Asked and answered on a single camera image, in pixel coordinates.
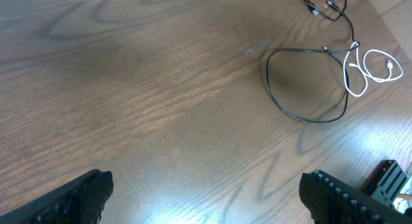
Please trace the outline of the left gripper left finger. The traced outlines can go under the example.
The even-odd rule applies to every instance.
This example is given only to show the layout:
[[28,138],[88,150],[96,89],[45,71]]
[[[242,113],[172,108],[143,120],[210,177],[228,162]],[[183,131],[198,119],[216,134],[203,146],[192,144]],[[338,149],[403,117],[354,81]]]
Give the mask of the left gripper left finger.
[[1,216],[4,224],[96,224],[113,193],[110,171],[93,169]]

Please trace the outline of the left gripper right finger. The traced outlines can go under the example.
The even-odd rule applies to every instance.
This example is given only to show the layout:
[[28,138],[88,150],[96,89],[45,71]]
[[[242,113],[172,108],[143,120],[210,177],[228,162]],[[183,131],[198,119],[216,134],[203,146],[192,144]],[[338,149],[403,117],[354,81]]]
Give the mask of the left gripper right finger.
[[374,200],[321,170],[302,174],[299,197],[318,224],[411,224],[411,216]]

